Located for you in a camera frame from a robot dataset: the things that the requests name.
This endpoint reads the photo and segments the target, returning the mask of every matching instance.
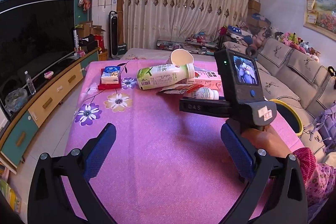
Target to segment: television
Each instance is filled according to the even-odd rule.
[[[25,71],[37,78],[74,51],[74,26],[74,0],[38,1],[0,12],[3,105],[8,93],[26,85]]]

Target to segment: purple flower print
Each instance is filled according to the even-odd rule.
[[[99,109],[99,105],[91,103],[89,105],[83,104],[79,109],[78,114],[75,118],[75,122],[80,122],[81,126],[90,126],[93,120],[100,119],[100,114],[102,110]]]
[[[126,77],[122,80],[121,87],[126,90],[128,88],[133,89],[137,81],[133,78]]]

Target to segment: sleeve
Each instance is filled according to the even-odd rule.
[[[300,148],[293,154],[300,161],[308,207],[326,200],[334,189],[335,169],[327,164],[316,163],[315,156],[308,147]]]

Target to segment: white cup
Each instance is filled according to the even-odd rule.
[[[167,64],[173,64],[177,66],[183,66],[190,63],[194,63],[194,57],[188,51],[182,48],[174,50],[167,60]]]

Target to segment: painting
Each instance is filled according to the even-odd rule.
[[[320,32],[336,41],[336,0],[316,0],[310,14],[317,16],[316,24],[307,22],[307,0],[305,2],[305,14],[303,25]]]

